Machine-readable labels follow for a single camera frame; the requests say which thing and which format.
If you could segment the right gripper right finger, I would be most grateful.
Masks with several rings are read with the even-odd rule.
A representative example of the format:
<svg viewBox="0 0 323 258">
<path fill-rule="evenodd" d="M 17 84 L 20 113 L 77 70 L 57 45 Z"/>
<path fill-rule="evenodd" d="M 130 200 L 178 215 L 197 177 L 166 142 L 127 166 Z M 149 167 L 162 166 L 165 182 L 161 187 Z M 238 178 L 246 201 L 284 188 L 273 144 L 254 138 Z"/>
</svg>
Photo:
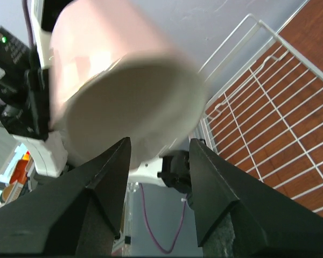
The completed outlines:
<svg viewBox="0 0 323 258">
<path fill-rule="evenodd" d="M 189 146 L 197 241 L 231 218 L 239 254 L 323 254 L 323 218 L 219 157 Z"/>
</svg>

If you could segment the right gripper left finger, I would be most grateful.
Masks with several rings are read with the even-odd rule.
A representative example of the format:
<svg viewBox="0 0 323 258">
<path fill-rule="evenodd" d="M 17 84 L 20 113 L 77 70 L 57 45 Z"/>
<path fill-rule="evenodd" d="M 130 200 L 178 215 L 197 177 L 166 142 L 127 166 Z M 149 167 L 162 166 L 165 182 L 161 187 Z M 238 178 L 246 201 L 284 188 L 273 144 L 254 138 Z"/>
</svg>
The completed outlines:
<svg viewBox="0 0 323 258">
<path fill-rule="evenodd" d="M 0 208 L 0 254 L 111 254 L 131 156 L 125 137 Z"/>
</svg>

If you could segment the pink faceted mug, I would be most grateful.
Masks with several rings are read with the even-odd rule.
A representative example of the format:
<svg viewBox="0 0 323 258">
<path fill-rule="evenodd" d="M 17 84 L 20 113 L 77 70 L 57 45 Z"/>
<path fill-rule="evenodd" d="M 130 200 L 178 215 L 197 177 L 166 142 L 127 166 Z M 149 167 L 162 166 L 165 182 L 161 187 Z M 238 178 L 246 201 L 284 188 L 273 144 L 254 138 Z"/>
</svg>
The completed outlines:
<svg viewBox="0 0 323 258">
<path fill-rule="evenodd" d="M 52 35 L 51 125 L 79 166 L 124 137 L 135 169 L 175 149 L 207 102 L 198 70 L 129 1 L 72 1 Z"/>
</svg>

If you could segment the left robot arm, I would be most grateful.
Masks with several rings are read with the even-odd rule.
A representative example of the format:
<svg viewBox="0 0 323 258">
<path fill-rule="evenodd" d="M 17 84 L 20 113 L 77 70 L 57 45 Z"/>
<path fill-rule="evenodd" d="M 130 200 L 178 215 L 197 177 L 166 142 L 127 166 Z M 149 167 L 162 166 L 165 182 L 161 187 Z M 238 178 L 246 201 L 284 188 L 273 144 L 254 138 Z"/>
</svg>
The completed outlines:
<svg viewBox="0 0 323 258">
<path fill-rule="evenodd" d="M 40 175 L 67 163 L 89 172 L 122 139 L 128 150 L 103 189 L 125 191 L 130 172 L 173 151 L 206 104 L 203 79 L 129 1 L 35 1 L 34 48 L 0 28 L 0 121 Z"/>
</svg>

